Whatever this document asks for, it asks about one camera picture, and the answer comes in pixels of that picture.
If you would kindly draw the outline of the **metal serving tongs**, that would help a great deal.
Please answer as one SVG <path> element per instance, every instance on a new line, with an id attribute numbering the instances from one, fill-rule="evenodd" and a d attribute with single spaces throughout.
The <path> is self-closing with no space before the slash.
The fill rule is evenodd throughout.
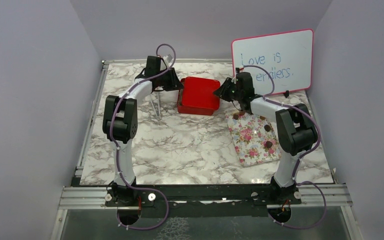
<path id="1" fill-rule="evenodd" d="M 155 116 L 158 119 L 161 119 L 161 98 L 160 92 L 156 91 L 149 95 L 149 101 L 152 106 L 152 109 L 155 113 Z"/>

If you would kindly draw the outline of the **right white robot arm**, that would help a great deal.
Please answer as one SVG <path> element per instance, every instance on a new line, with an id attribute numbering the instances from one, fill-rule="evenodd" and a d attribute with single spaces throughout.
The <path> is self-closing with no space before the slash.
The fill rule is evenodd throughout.
<path id="1" fill-rule="evenodd" d="M 287 105 L 255 93 L 249 72 L 228 77 L 213 94 L 226 102 L 238 102 L 248 114 L 265 117 L 276 123 L 280 145 L 279 166 L 270 180 L 269 199 L 280 204 L 296 187 L 296 176 L 302 158 L 320 143 L 318 130 L 305 104 Z"/>

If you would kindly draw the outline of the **red box lid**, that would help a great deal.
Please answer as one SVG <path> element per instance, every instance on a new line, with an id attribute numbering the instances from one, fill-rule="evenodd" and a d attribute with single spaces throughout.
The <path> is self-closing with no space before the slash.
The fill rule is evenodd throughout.
<path id="1" fill-rule="evenodd" d="M 218 80 L 193 76 L 185 77 L 180 82 L 184 88 L 179 91 L 178 97 L 182 96 L 184 100 L 186 98 L 217 97 L 213 95 L 213 92 L 221 86 Z"/>

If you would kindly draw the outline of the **red chocolate box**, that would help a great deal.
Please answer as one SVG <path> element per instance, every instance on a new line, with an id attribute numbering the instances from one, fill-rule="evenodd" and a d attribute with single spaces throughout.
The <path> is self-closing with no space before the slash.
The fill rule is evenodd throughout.
<path id="1" fill-rule="evenodd" d="M 212 116 L 220 107 L 220 99 L 218 97 L 192 97 L 184 100 L 182 96 L 179 96 L 176 107 L 180 114 Z"/>

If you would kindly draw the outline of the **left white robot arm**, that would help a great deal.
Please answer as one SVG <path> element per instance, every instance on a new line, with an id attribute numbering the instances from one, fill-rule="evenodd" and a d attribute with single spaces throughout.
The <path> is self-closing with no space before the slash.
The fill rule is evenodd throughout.
<path id="1" fill-rule="evenodd" d="M 129 88 L 119 95 L 106 97 L 102 131 L 114 144 L 115 174 L 110 187 L 112 196 L 124 205 L 132 205 L 137 200 L 132 144 L 139 126 L 138 105 L 153 92 L 183 88 L 175 70 L 161 56 L 148 56 L 145 68 Z"/>

